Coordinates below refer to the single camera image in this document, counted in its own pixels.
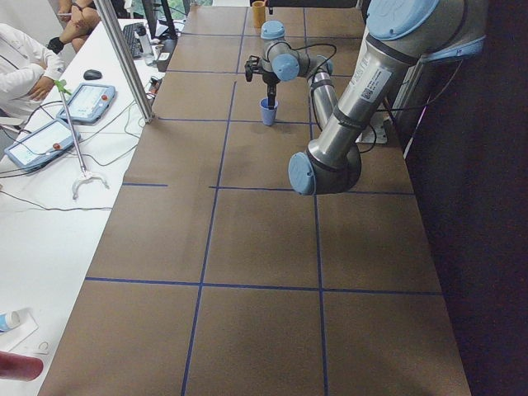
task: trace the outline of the computer mouse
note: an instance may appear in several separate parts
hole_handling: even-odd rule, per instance
[[[83,77],[85,80],[98,80],[102,77],[102,73],[99,70],[94,70],[93,68],[90,68],[86,72],[84,72]]]

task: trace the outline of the keyboard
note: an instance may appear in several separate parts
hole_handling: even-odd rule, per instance
[[[142,26],[143,23],[132,23],[123,27],[123,36],[125,37],[125,42],[129,46],[130,54],[132,58],[137,59],[141,58],[141,44],[135,36],[135,28]]]

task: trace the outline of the white lab coat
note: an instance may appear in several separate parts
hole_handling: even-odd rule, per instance
[[[58,55],[26,33],[0,23],[0,108],[9,116],[26,120],[40,104],[27,93],[40,77],[56,80],[63,71],[64,62]]]

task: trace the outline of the tablet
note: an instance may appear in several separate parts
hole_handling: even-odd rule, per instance
[[[53,120],[4,149],[23,171],[31,172],[50,163],[73,146],[72,131],[62,120]]]
[[[68,99],[72,122],[94,124],[108,109],[115,95],[116,88],[112,85],[82,83]],[[58,113],[57,118],[67,121],[64,108]]]

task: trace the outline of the yellow cup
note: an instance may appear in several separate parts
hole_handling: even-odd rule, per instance
[[[253,2],[253,25],[260,29],[266,21],[266,2]]]

